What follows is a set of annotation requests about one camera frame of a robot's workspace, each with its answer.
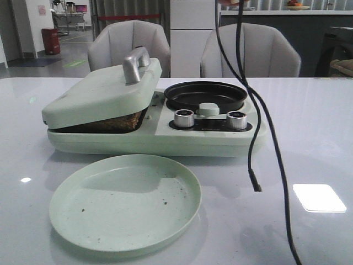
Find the black nonstick pan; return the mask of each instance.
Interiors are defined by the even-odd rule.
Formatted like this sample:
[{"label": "black nonstick pan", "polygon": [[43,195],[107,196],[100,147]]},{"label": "black nonstick pan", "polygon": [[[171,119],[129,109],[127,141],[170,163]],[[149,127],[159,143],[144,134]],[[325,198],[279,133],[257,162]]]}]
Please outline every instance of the black nonstick pan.
[{"label": "black nonstick pan", "polygon": [[175,84],[164,91],[168,106],[196,112],[200,103],[215,103],[220,114],[240,109],[247,93],[232,84],[212,81],[195,81]]}]

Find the mint green plate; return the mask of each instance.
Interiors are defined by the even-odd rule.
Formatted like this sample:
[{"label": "mint green plate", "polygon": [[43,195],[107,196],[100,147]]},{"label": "mint green plate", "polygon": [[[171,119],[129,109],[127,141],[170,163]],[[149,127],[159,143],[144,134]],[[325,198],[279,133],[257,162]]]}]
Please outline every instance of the mint green plate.
[{"label": "mint green plate", "polygon": [[125,155],[68,177],[50,202],[50,220],[69,242],[121,257],[158,250],[180,236],[197,214],[196,176],[174,160]]}]

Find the fruit bowl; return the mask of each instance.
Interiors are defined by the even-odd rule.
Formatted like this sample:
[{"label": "fruit bowl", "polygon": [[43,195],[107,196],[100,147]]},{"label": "fruit bowl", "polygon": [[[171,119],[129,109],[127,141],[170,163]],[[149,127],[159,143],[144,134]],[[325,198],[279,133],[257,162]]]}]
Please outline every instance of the fruit bowl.
[{"label": "fruit bowl", "polygon": [[285,6],[289,10],[306,10],[309,9],[310,6]]}]

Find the cable end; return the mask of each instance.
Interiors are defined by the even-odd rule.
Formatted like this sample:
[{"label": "cable end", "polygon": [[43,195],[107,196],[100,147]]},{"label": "cable end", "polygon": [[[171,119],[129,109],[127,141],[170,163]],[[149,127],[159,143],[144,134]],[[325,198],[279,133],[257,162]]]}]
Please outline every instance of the cable end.
[{"label": "cable end", "polygon": [[256,179],[254,171],[251,168],[249,169],[249,176],[250,176],[250,180],[252,181],[254,191],[255,192],[262,192],[263,190]]}]

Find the gray floor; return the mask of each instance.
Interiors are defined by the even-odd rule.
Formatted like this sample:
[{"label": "gray floor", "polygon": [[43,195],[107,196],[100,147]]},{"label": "gray floor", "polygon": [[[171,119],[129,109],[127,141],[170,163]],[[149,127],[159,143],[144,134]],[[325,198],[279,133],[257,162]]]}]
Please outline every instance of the gray floor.
[{"label": "gray floor", "polygon": [[[69,35],[60,36],[60,53],[40,58],[61,59],[45,67],[8,67],[0,70],[0,78],[7,77],[85,77],[89,72],[87,51],[92,43],[92,31],[70,29]],[[68,67],[70,63],[84,60],[83,64]]]}]

